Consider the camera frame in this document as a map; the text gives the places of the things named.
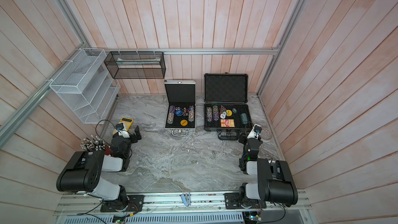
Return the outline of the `silver aluminium poker case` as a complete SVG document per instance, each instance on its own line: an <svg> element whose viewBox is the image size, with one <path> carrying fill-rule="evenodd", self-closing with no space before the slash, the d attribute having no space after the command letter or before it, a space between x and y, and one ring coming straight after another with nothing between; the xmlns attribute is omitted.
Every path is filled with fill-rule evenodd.
<svg viewBox="0 0 398 224"><path fill-rule="evenodd" d="M166 80L164 82L166 89L166 96L168 101L168 110L171 105L177 107L186 108L188 110L189 106L195 107L196 114L196 97L195 88L196 82L193 80ZM176 116L174 115L173 124L168 124L166 120L165 128L171 130L172 136L187 136L190 130L195 129L195 119L194 122L188 122L187 126L182 126L180 122L182 120L188 121L188 116Z"/></svg>

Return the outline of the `dark grey poker case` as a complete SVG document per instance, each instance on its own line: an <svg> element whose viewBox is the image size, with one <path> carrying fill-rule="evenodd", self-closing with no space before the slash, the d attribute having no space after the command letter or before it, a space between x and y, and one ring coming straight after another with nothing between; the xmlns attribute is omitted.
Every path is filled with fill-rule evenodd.
<svg viewBox="0 0 398 224"><path fill-rule="evenodd" d="M246 132L252 127L248 102L248 75L247 74L216 74L204 75L204 130L217 132L220 140L237 141L240 132ZM206 107L217 105L219 120L206 121ZM240 114L246 113L248 123L243 125ZM221 127L220 120L234 119L234 128Z"/></svg>

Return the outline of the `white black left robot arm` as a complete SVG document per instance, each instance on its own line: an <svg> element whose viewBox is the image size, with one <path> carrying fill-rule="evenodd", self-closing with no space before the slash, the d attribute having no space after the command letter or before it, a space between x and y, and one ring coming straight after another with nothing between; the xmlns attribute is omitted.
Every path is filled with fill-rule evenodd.
<svg viewBox="0 0 398 224"><path fill-rule="evenodd" d="M122 129L113 135L110 155L100 150L75 152L57 179L57 190L100 198L104 212L125 211L130 205L125 187L104 179L101 173L125 172L132 156L131 145L141 139L137 126L133 134Z"/></svg>

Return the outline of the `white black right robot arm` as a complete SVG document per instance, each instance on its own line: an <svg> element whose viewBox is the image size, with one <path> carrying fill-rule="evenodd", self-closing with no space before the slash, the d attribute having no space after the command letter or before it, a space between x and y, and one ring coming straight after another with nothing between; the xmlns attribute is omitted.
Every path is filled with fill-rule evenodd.
<svg viewBox="0 0 398 224"><path fill-rule="evenodd" d="M244 145L239 159L239 168L244 174L256 176L256 183L243 183L239 189L242 207L256 207L263 202L279 203L286 207L298 202L298 191L286 161L261 159L258 157L261 127L255 125L239 142Z"/></svg>

